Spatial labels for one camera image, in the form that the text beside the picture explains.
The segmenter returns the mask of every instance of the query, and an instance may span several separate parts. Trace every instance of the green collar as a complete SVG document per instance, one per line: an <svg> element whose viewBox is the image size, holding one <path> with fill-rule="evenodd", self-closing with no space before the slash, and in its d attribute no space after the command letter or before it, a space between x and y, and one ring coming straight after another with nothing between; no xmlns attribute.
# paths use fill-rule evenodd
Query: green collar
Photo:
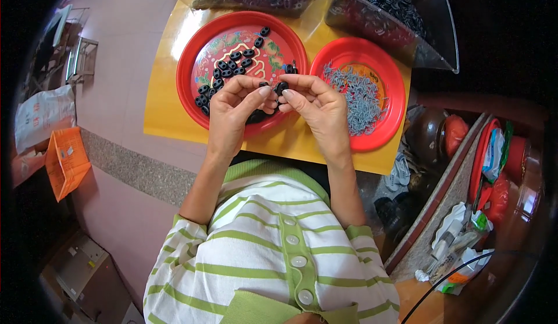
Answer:
<svg viewBox="0 0 558 324"><path fill-rule="evenodd" d="M328 324L358 323L358 303L335 311L321 312ZM221 324L283 324L297 314L303 313L297 307L287 305L265 296L244 290L235 290L233 300L227 308Z"/></svg>

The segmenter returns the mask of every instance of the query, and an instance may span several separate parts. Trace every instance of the red plate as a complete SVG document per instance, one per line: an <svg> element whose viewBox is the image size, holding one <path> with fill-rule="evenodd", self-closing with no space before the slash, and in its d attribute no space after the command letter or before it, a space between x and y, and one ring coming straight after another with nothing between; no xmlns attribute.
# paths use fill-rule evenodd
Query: red plate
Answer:
<svg viewBox="0 0 558 324"><path fill-rule="evenodd" d="M488 141L490 140L490 133L493 129L499 128L500 122L494 118L484 127L480 133L477 151L475 152L475 160L473 161L473 171L471 172L471 181L469 182L469 201L474 203L477 197L477 190L479 188L480 176L483 171L484 156L487 152ZM481 189L481 200L479 201L478 209L484 208L484 204L488 201L490 194L486 192L485 188Z"/></svg>
<svg viewBox="0 0 558 324"><path fill-rule="evenodd" d="M367 152L385 145L397 132L405 114L405 85L399 68L385 51L362 38L339 38L320 50L312 62L310 74L323 77L323 69L331 61L340 69L352 66L361 76L370 76L378 85L380 106L387 107L384 119L376 122L370 135L350 137L351 149Z"/></svg>
<svg viewBox="0 0 558 324"><path fill-rule="evenodd" d="M262 27L268 26L271 33L265 39L264 46L254 48L254 41L259 37ZM254 48L253 63L248 67L246 75L256 76L277 83L283 74L284 64L296 61L300 74L307 73L308 58L303 43L298 36L283 22L275 17L255 11L239 11L229 13L208 22L190 39L176 70L176 88L178 97L186 112L192 119L209 129L209 118L194 104L198 88L214 81L213 70L222 59L228 61L230 53ZM249 124L244 137L252 136L279 124L286 114L275 113L261 123Z"/></svg>

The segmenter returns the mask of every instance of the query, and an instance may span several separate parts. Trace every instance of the hand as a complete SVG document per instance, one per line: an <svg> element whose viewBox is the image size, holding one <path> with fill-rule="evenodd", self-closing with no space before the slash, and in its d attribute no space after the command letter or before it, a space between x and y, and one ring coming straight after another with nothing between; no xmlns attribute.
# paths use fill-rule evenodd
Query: hand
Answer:
<svg viewBox="0 0 558 324"><path fill-rule="evenodd" d="M277 95L269 86L258 88L265 79L252 76L234 76L209 103L208 156L228 161L238 154L242 146L248 116L259 108L268 114L277 107Z"/></svg>
<svg viewBox="0 0 558 324"><path fill-rule="evenodd" d="M282 74L294 90L283 91L279 110L297 111L308 123L327 163L350 158L345 97L317 76Z"/></svg>

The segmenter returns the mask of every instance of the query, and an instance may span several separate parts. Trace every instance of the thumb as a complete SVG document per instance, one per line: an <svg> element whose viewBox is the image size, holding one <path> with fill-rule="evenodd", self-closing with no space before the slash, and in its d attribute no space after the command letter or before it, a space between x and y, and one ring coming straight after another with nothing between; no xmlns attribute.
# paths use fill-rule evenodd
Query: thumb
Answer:
<svg viewBox="0 0 558 324"><path fill-rule="evenodd" d="M250 113L255 111L260 104L263 104L263 101L271 94L271 87L264 86L258 88L248 94L242 102L236 106L234 109L238 111L238 113L245 119L248 119Z"/></svg>
<svg viewBox="0 0 558 324"><path fill-rule="evenodd" d="M303 95L292 89L283 90L283 97L303 118L309 117L317 108Z"/></svg>

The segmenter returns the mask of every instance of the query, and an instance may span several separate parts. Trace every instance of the forearm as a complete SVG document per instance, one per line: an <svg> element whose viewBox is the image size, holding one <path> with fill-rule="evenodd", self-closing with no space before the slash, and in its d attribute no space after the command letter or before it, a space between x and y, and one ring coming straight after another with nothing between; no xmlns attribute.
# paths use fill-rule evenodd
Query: forearm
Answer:
<svg viewBox="0 0 558 324"><path fill-rule="evenodd" d="M219 191L230 161L207 155L186 195L178 214L192 222L207 225L215 212Z"/></svg>
<svg viewBox="0 0 558 324"><path fill-rule="evenodd" d="M365 225L366 214L358 193L357 174L351 155L326 162L331 189L331 211L343 228Z"/></svg>

